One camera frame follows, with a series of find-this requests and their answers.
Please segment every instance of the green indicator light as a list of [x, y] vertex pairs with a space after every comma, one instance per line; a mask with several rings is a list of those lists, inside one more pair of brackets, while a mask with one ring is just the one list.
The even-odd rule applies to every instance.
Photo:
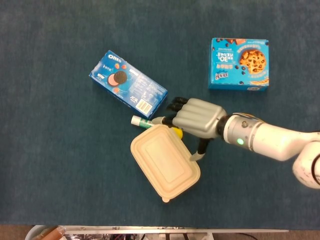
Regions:
[[241, 138], [238, 138], [238, 139], [237, 139], [237, 142], [238, 142], [238, 144], [240, 144], [240, 145], [243, 145], [243, 144], [245, 143]]

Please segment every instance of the cookie box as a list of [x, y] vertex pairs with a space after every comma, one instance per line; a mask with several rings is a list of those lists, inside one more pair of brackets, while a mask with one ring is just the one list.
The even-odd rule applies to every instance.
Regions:
[[264, 91], [269, 86], [269, 41], [213, 38], [209, 89]]
[[152, 117], [168, 94], [164, 87], [110, 50], [89, 77], [147, 119]]
[[131, 143], [131, 153], [155, 191], [165, 203], [177, 197], [200, 178], [196, 161], [172, 128], [157, 124]]

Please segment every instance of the snack package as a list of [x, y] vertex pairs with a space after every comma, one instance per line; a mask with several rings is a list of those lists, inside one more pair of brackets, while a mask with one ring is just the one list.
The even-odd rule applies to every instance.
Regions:
[[164, 87], [110, 50], [89, 77], [147, 119], [152, 117], [168, 94]]
[[269, 41], [213, 38], [209, 89], [264, 91], [269, 86]]

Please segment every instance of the robotic hand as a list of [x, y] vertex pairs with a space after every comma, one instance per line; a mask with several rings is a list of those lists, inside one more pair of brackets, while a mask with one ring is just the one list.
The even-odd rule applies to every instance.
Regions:
[[157, 117], [153, 124], [178, 127], [200, 138], [197, 152], [190, 158], [203, 158], [210, 140], [221, 137], [252, 152], [286, 161], [299, 154], [293, 173], [304, 185], [320, 189], [320, 132], [299, 132], [265, 123], [245, 113], [227, 115], [218, 105], [196, 98], [176, 97], [167, 107], [173, 117]]

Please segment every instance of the chocolate chip cookie image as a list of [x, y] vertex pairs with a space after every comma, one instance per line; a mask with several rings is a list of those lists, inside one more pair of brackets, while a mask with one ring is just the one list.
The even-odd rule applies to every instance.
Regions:
[[267, 60], [261, 51], [250, 49], [242, 53], [239, 63], [246, 66], [250, 74], [258, 74], [265, 69]]
[[117, 71], [108, 77], [108, 84], [112, 87], [116, 87], [127, 81], [127, 74], [124, 71]]

